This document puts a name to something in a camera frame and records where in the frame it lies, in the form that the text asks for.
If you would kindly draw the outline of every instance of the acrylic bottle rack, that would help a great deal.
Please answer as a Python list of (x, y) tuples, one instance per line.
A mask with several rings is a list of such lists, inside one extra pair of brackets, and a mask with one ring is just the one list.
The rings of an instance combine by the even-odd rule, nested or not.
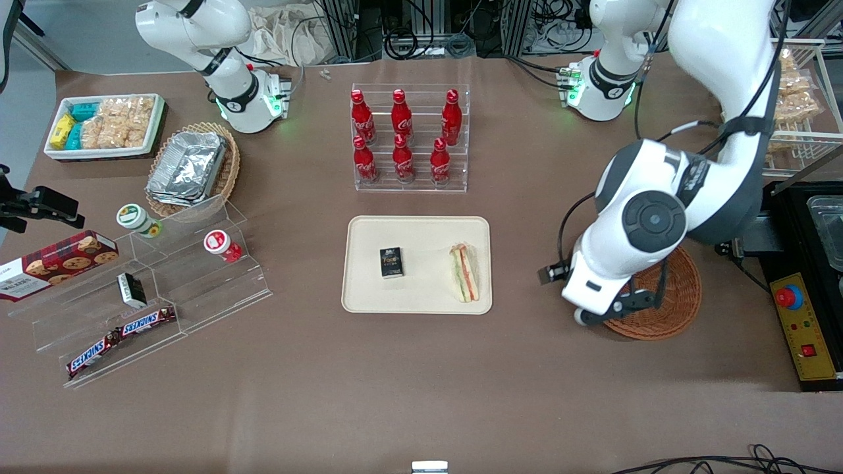
[[(471, 94), (468, 84), (382, 84), (355, 83), (352, 89), (360, 89), (366, 103), (372, 110), (375, 131), (375, 143), (369, 145), (378, 168), (378, 182), (367, 185), (360, 182), (357, 169), (354, 170), (354, 185), (358, 191), (409, 191), (454, 193), (467, 192), (469, 184), (469, 124), (471, 110)], [(392, 92), (403, 89), (406, 103), (413, 114), (413, 169), (416, 179), (410, 184), (402, 184), (395, 173), (392, 161), (392, 150), (395, 148), (395, 134), (392, 128)], [(430, 155), (433, 152), (433, 141), (442, 136), (442, 108), (445, 106), (445, 94), (448, 89), (459, 92), (459, 107), (463, 111), (462, 129), (459, 141), (453, 147), (448, 147), (451, 155), (450, 182), (437, 188), (431, 181)], [(357, 135), (354, 122), (351, 121), (352, 138)], [(349, 153), (353, 154), (354, 147), (349, 141)]]
[[(36, 352), (58, 358), (56, 381), (67, 387), (88, 384), (272, 295), (263, 270), (249, 255), (241, 230), (246, 218), (224, 198), (213, 197), (161, 222), (162, 232), (154, 239), (135, 233), (117, 239), (117, 260), (8, 304), (9, 316), (32, 323)], [(226, 263), (205, 250), (202, 240), (214, 229), (243, 247), (239, 260)], [(117, 286), (123, 272), (140, 280), (147, 307), (123, 304)], [(175, 320), (119, 342), (68, 380), (67, 364), (108, 331), (168, 305), (175, 308)]]

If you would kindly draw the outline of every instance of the cookie box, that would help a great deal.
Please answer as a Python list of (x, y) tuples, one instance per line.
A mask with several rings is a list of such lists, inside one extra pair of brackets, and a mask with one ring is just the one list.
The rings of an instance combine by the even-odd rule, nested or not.
[(0, 267), (0, 299), (20, 301), (116, 260), (118, 255), (113, 240), (84, 230)]

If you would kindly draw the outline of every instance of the table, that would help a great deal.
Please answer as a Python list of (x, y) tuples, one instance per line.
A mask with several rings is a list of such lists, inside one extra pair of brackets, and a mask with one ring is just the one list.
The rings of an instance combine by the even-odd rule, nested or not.
[[(795, 392), (771, 299), (710, 248), (685, 243), (701, 273), (701, 313), (662, 342), (582, 328), (560, 287), (539, 286), (535, 271), (555, 261), (562, 214), (635, 139), (631, 109), (586, 121), (503, 60), (329, 69), (331, 81), (307, 71), (288, 120), (236, 135), (243, 168), (232, 201), (250, 220), (250, 249), (275, 295), (76, 391), (55, 379), (54, 358), (34, 353), (30, 325), (0, 319), (0, 471), (377, 473), (445, 459), (460, 474), (607, 472), (680, 455), (746, 455), (759, 442), (843, 467), (843, 397)], [(59, 98), (161, 94), (170, 106), (165, 136), (220, 121), (195, 73), (59, 72), (56, 81)], [(356, 193), (352, 82), (470, 83), (469, 192)], [(643, 91), (642, 133), (716, 116), (716, 101), (659, 55)], [(670, 138), (685, 149), (710, 139), (707, 130)], [(89, 228), (120, 235), (114, 213), (144, 202), (149, 164), (39, 156), (29, 186), (77, 198)], [(346, 226), (359, 214), (485, 217), (491, 311), (346, 313)], [(588, 206), (574, 214), (566, 246), (592, 219)], [(3, 258), (71, 233), (34, 222), (7, 237)]]

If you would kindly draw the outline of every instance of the red bottle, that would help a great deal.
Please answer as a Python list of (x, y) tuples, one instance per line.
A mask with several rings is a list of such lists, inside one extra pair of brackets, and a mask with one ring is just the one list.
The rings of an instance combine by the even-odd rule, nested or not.
[(367, 145), (374, 143), (374, 117), (372, 116), (372, 110), (363, 100), (363, 92), (360, 89), (352, 91), (352, 121), (354, 121), (354, 129), (357, 130), (357, 135), (363, 137)]
[(445, 139), (437, 138), (433, 142), (433, 153), (430, 155), (430, 178), (436, 187), (445, 187), (448, 184), (451, 167), (451, 155), (445, 149)]
[(407, 147), (407, 138), (404, 135), (395, 135), (395, 149), (392, 151), (392, 160), (395, 161), (395, 173), (398, 175), (398, 182), (410, 184), (416, 178), (413, 171), (413, 152)]
[(442, 137), (449, 147), (459, 141), (459, 129), (463, 125), (463, 111), (459, 108), (459, 92), (449, 89), (442, 109)]
[(366, 146), (366, 140), (361, 136), (354, 137), (354, 165), (357, 175), (364, 185), (373, 184), (378, 180), (378, 168), (374, 165), (372, 150)]
[(404, 135), (408, 144), (413, 143), (413, 114), (407, 106), (403, 89), (392, 93), (392, 128), (396, 135)]

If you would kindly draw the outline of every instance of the wire basket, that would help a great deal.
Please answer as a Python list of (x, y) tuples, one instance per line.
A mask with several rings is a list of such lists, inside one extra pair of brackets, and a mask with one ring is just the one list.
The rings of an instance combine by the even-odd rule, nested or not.
[(843, 121), (840, 119), (834, 93), (830, 90), (831, 82), (822, 53), (824, 44), (823, 40), (785, 40), (785, 47), (790, 49), (798, 68), (811, 67), (811, 63), (816, 60), (813, 81), (822, 92), (828, 106), (827, 112), (833, 116), (834, 129), (815, 132), (811, 128), (811, 121), (808, 120), (777, 125), (770, 138), (771, 148), (780, 144), (789, 149), (768, 155), (764, 168), (765, 176), (789, 178), (843, 145)]
[[(220, 167), (219, 174), (217, 175), (217, 180), (214, 182), (214, 187), (213, 191), (211, 192), (211, 196), (222, 194), (223, 196), (225, 196), (226, 199), (231, 197), (231, 192), (234, 190), (234, 183), (237, 181), (237, 174), (240, 172), (240, 151), (237, 148), (237, 143), (234, 141), (234, 137), (232, 137), (231, 132), (229, 132), (225, 127), (216, 123), (201, 122), (195, 123), (193, 125), (188, 125), (187, 127), (182, 128), (181, 130), (167, 138), (167, 141), (164, 142), (164, 144), (161, 145), (161, 148), (158, 150), (158, 154), (155, 155), (155, 160), (153, 161), (153, 165), (149, 170), (149, 176), (152, 177), (153, 173), (155, 172), (155, 168), (158, 166), (158, 162), (161, 161), (161, 156), (164, 154), (164, 150), (167, 148), (167, 145), (169, 145), (170, 140), (172, 140), (173, 137), (176, 136), (176, 134), (181, 132), (214, 132), (217, 135), (220, 135), (221, 137), (225, 137), (225, 141), (227, 142), (228, 146), (225, 148), (225, 155), (223, 156), (223, 165)], [(178, 211), (182, 211), (186, 208), (186, 206), (177, 206), (175, 204), (165, 204), (163, 202), (155, 201), (148, 194), (147, 202), (149, 202), (149, 207), (162, 218), (173, 215)]]

